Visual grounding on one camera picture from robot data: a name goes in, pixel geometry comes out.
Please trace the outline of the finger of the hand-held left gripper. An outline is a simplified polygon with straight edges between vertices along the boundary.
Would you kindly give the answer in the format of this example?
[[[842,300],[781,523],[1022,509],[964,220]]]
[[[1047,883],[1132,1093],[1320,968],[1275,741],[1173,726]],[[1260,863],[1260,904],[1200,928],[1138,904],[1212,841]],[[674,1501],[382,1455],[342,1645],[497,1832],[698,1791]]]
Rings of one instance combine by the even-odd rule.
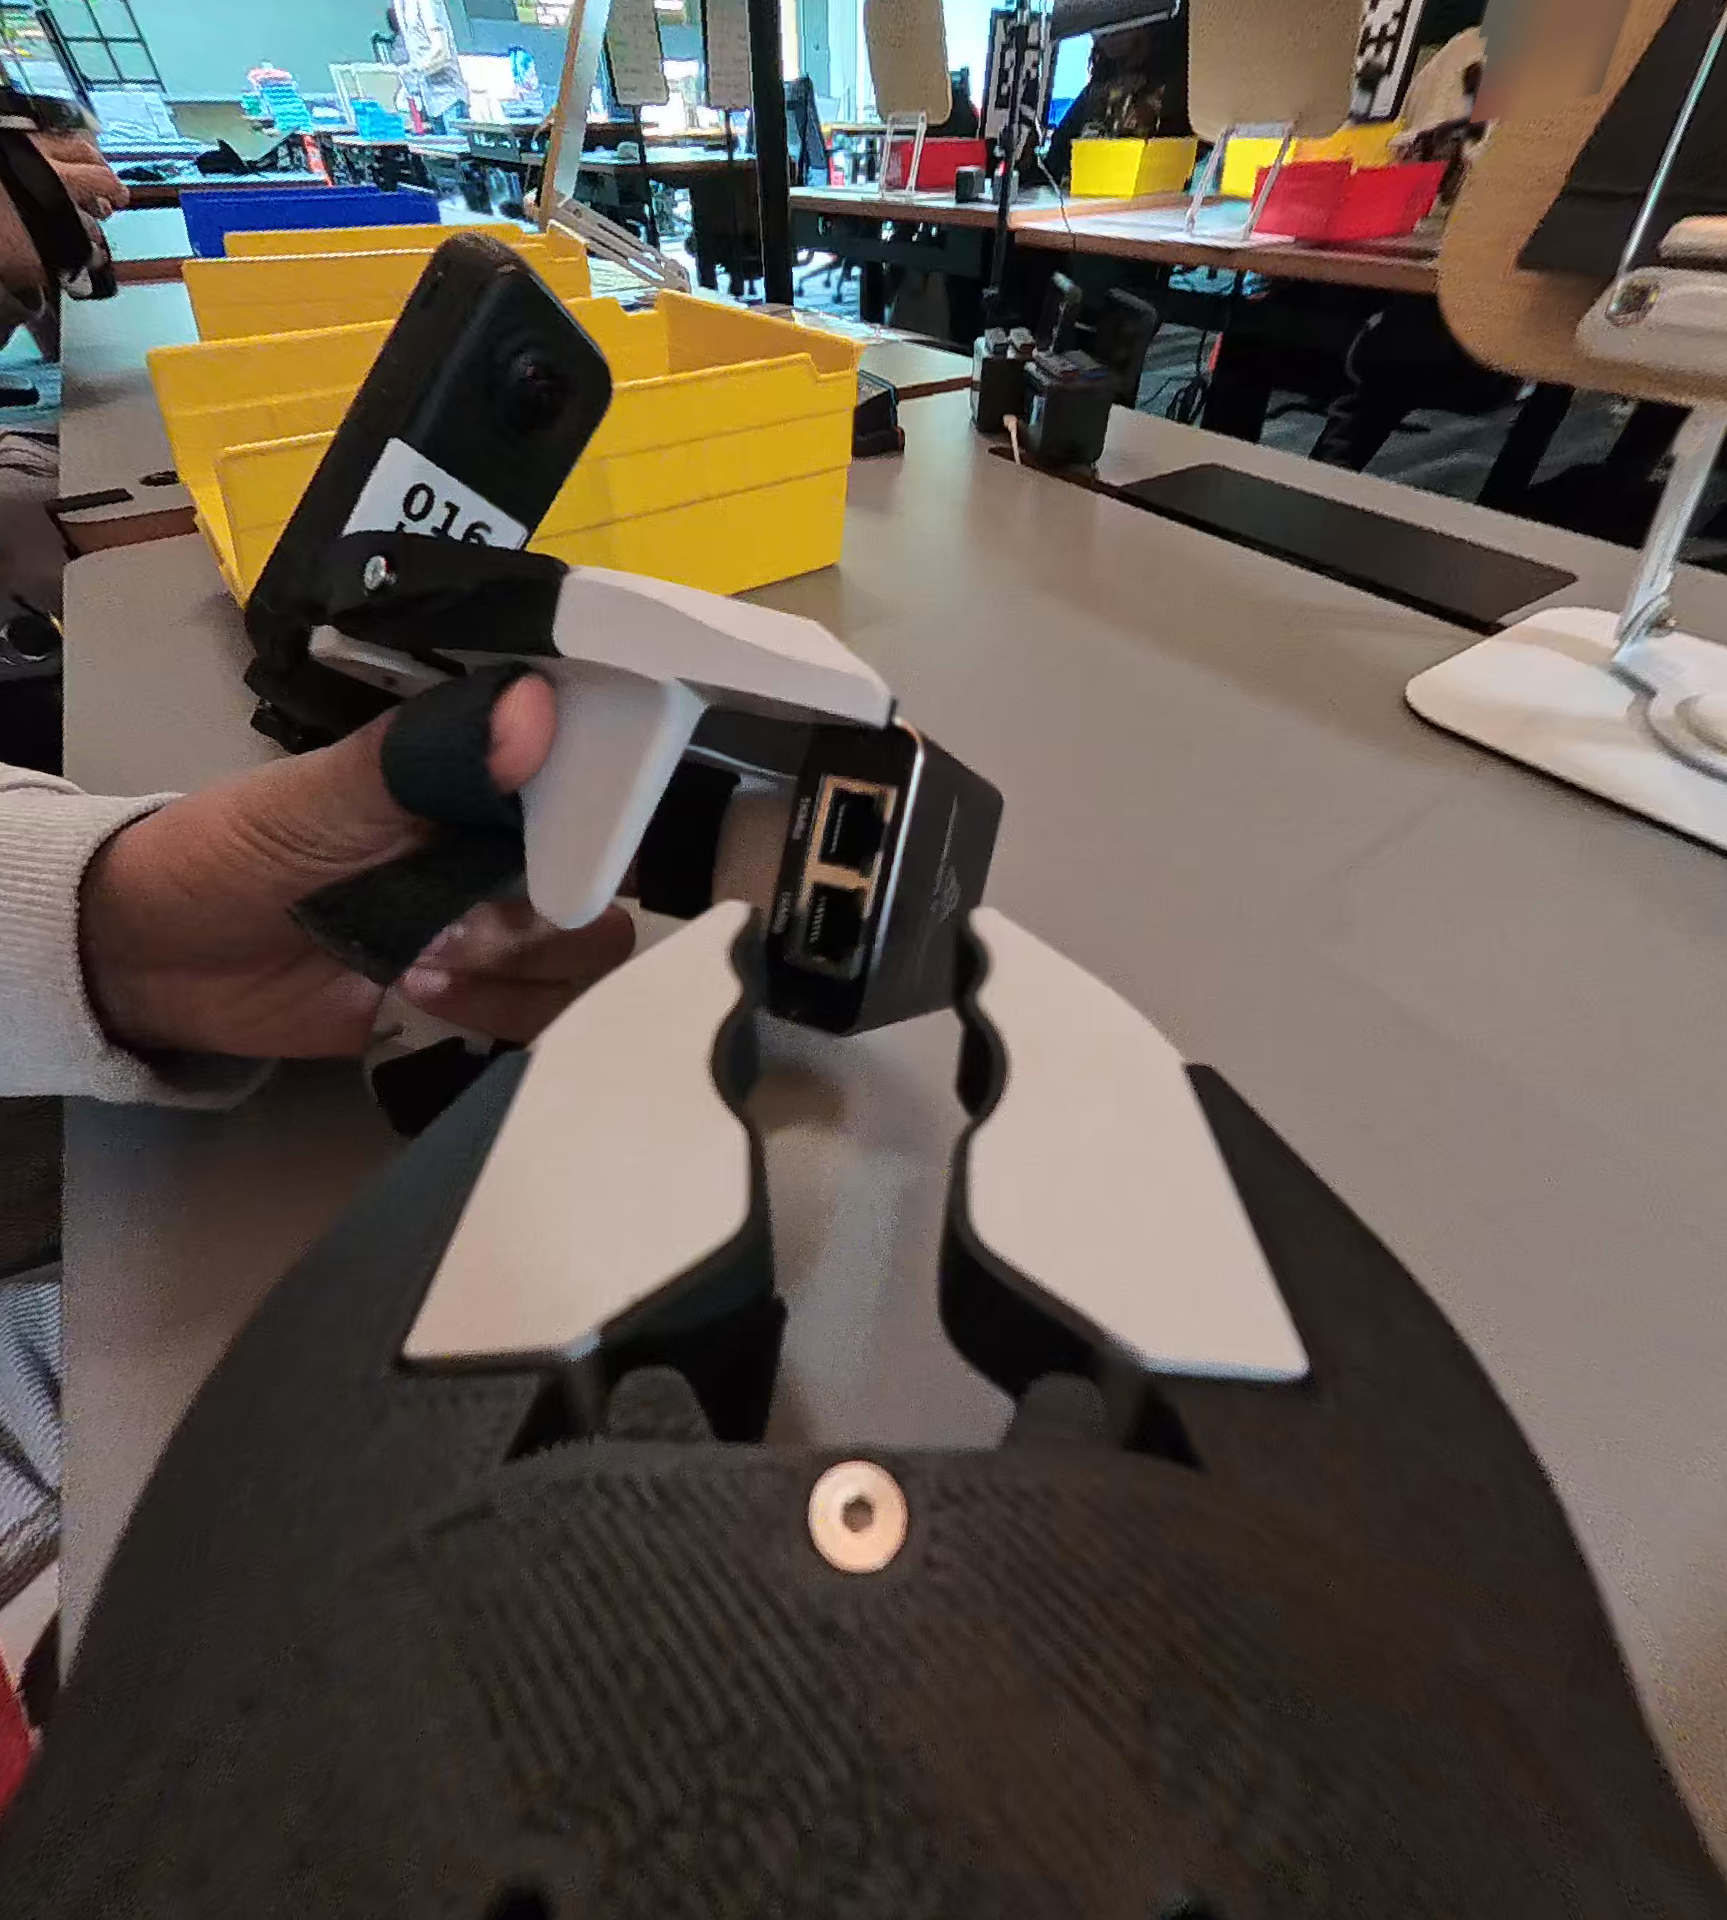
[[[884,730],[897,712],[887,680],[824,626],[649,575],[573,568],[558,591],[558,659],[684,684],[709,708],[789,709]]]
[[[727,901],[769,910],[802,774],[802,750],[781,767],[688,750],[633,856],[633,901],[664,921],[695,921]]]

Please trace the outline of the white leaning stand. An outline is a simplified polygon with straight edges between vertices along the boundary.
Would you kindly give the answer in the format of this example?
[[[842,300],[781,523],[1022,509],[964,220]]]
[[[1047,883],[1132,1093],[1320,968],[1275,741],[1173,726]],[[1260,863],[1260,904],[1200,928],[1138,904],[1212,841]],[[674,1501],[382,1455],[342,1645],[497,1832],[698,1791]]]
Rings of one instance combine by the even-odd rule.
[[[542,181],[530,198],[535,227],[558,227],[576,235],[591,259],[629,272],[638,284],[664,293],[692,293],[684,265],[657,240],[639,242],[605,213],[579,200],[579,181],[587,153],[589,92],[610,52],[611,4],[573,4],[566,18],[566,48],[555,104],[548,115],[548,143]]]

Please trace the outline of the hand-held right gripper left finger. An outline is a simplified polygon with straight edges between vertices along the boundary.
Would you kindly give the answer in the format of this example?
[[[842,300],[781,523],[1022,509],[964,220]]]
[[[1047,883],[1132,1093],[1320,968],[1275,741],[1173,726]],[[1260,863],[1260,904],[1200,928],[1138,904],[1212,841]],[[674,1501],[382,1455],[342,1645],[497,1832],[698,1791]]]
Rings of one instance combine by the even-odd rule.
[[[758,918],[712,905],[576,1001],[492,1099],[402,1361],[538,1366],[579,1415],[642,1369],[680,1375],[706,1427],[762,1438],[785,1305],[750,1103],[761,1069]]]

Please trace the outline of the black battery charger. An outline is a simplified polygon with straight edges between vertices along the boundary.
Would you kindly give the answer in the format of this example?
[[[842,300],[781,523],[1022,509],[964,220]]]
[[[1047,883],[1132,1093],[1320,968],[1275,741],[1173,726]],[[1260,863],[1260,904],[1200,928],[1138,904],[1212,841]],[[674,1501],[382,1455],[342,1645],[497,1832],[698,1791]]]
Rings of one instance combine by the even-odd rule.
[[[1159,329],[1159,305],[1138,293],[1053,272],[1032,326],[987,319],[973,339],[973,429],[1001,439],[1022,465],[1095,468],[1114,411],[1138,398]]]

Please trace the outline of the black and white marker sign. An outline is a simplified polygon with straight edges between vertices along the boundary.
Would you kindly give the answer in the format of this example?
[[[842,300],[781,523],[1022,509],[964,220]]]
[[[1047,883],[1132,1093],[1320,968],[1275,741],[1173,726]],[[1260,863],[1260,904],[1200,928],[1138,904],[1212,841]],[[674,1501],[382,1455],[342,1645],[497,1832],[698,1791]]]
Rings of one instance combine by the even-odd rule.
[[[1396,119],[1420,48],[1427,4],[1362,4],[1351,125],[1388,125]]]
[[[981,139],[1043,132],[1055,74],[1048,4],[1001,4],[989,15]]]

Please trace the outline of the wooden background desk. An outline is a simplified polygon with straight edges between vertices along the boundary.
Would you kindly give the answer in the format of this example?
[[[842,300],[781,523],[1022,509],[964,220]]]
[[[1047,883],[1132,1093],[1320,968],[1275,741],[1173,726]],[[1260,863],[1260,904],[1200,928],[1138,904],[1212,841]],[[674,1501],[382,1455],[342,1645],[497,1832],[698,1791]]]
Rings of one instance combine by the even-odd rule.
[[[999,210],[959,206],[947,193],[896,198],[873,185],[799,185],[790,192],[797,248],[834,252],[862,268],[915,268],[977,284],[989,280]],[[1057,203],[1024,198],[1008,240],[1030,252],[1138,261],[1149,268],[1208,268],[1268,277],[1338,284],[1427,298],[1438,286],[1441,248],[1427,234],[1393,242],[1320,245],[1285,235],[1239,235],[1228,227],[1187,227],[1180,200]]]

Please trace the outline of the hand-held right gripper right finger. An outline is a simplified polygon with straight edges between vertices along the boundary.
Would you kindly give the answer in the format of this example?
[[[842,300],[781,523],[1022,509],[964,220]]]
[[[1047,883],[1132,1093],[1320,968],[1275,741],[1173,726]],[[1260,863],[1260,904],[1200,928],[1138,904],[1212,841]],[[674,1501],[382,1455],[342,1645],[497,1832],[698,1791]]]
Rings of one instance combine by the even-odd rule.
[[[1187,1058],[996,910],[956,977],[943,1330],[1008,1441],[1187,1441],[1174,1397],[1312,1361]]]

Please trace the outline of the black metal post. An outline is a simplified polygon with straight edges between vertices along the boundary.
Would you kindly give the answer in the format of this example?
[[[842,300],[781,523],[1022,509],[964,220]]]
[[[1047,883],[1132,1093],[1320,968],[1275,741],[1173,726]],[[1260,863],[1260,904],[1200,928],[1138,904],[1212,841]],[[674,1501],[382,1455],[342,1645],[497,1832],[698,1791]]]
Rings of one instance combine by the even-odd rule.
[[[783,63],[783,4],[750,4],[751,34],[751,154],[761,231],[762,300],[795,308],[789,106]]]

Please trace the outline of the person's left hand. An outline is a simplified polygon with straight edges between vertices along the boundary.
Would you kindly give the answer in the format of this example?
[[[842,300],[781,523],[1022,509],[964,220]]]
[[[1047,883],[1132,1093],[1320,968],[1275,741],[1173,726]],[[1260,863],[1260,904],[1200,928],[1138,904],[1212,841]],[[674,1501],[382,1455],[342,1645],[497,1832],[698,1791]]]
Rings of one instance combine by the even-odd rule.
[[[388,790],[391,726],[181,797],[104,841],[81,877],[80,932],[85,992],[113,1043],[237,1059],[368,1050],[385,988],[318,949],[296,905],[429,838]],[[621,905],[573,932],[523,904],[478,905],[395,996],[460,1031],[530,1043],[633,945]]]

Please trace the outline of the black two-port adapter box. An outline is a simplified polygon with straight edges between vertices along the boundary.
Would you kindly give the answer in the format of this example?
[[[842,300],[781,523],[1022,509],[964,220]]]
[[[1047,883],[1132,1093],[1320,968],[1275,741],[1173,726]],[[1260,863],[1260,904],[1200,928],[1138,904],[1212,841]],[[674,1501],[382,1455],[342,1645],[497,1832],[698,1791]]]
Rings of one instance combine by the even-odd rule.
[[[911,723],[810,733],[765,932],[769,1016],[870,1034],[943,1012],[1003,797]]]

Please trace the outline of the yellow background bin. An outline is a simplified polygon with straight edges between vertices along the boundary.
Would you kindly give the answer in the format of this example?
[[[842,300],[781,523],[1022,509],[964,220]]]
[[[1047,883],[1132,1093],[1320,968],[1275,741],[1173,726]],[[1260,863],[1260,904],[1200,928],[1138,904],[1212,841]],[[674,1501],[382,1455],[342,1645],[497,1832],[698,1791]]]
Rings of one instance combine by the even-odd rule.
[[[1173,200],[1197,168],[1197,139],[1076,139],[1071,143],[1075,200]]]

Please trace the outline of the blue plastic bin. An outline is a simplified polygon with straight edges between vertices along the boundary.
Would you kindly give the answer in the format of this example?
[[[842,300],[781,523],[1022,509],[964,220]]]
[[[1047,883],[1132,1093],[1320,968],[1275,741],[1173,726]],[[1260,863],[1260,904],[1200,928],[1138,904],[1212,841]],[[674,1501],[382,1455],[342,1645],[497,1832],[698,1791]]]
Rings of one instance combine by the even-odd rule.
[[[300,252],[304,234],[443,226],[437,193],[419,185],[186,185],[181,209],[195,259],[224,259],[237,234],[276,234],[279,252]]]

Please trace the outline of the yellow plastic bin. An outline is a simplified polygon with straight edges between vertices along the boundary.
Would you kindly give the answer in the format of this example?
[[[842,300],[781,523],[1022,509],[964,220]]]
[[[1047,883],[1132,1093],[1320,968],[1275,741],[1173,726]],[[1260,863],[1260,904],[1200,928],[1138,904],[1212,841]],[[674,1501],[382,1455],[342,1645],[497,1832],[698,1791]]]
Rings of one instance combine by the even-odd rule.
[[[447,242],[510,248],[558,298],[589,298],[587,248],[565,227],[325,227],[321,234],[227,234],[227,242],[286,245],[283,252],[227,252],[182,265],[199,343],[392,324]]]
[[[675,293],[570,312],[614,392],[535,554],[718,596],[842,559],[858,343]],[[172,462],[238,607],[388,335],[368,324],[148,350]]]

